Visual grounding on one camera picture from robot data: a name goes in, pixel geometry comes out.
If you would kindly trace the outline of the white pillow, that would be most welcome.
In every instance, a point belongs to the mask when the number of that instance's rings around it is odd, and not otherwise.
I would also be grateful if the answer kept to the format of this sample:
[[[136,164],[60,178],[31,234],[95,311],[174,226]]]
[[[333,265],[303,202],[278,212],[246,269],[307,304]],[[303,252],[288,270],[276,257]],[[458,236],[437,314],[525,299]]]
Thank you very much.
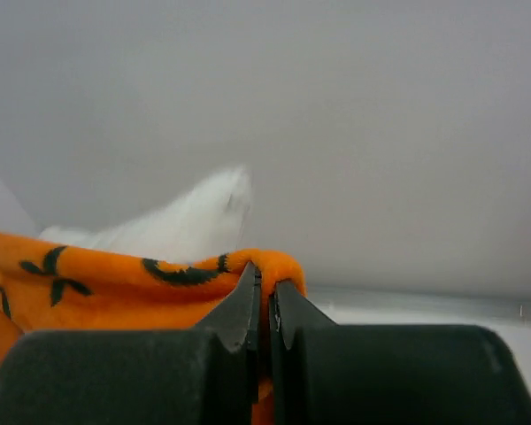
[[[232,251],[252,204],[250,173],[222,169],[171,203],[97,231],[51,226],[39,238],[89,250],[192,263]]]

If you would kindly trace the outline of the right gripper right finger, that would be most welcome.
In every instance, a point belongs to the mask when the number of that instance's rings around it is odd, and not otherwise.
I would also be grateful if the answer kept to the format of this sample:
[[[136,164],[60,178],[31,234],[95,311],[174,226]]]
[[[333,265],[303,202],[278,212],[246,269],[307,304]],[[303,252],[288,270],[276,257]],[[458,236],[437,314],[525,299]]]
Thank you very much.
[[[291,282],[269,300],[278,424],[531,424],[507,344],[477,325],[341,325]]]

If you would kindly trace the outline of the orange patterned pillowcase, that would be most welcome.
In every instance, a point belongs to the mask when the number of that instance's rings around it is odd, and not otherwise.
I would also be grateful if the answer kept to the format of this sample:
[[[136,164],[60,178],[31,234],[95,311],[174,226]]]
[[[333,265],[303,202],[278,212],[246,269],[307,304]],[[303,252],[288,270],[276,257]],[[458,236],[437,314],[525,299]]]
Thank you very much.
[[[261,275],[258,398],[248,424],[270,424],[273,381],[261,356],[269,343],[268,299],[282,281],[305,292],[302,268],[279,251],[170,264],[0,234],[0,366],[33,332],[192,328],[236,288],[248,265]]]

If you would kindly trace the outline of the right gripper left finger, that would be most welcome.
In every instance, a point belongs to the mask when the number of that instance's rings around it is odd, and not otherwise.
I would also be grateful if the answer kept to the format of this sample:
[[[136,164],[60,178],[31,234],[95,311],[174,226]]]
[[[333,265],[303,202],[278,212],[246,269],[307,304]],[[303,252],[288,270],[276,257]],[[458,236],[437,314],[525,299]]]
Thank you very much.
[[[0,366],[0,424],[248,424],[261,275],[185,330],[40,331]]]

